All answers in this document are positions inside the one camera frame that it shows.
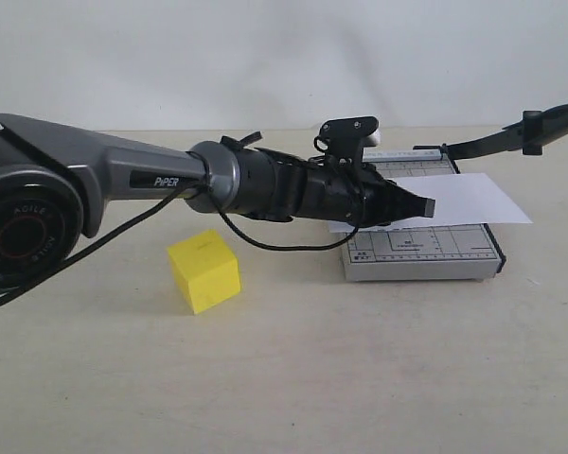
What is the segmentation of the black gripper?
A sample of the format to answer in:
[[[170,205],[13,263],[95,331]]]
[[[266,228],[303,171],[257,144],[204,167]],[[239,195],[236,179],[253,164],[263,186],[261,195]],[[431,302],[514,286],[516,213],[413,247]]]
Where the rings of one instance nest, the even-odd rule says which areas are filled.
[[[293,211],[295,218],[339,221],[352,227],[434,215],[434,199],[386,180],[373,165],[355,170],[348,164],[311,165],[300,184]]]

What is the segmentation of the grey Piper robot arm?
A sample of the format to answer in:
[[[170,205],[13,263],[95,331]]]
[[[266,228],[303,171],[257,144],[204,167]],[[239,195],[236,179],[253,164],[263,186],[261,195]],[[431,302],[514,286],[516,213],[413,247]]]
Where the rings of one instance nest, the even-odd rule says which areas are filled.
[[[362,160],[372,118],[329,122],[303,159],[260,132],[187,150],[0,113],[0,296],[26,292],[80,260],[111,201],[182,199],[196,212],[254,220],[335,220],[353,229],[402,216],[399,187]]]

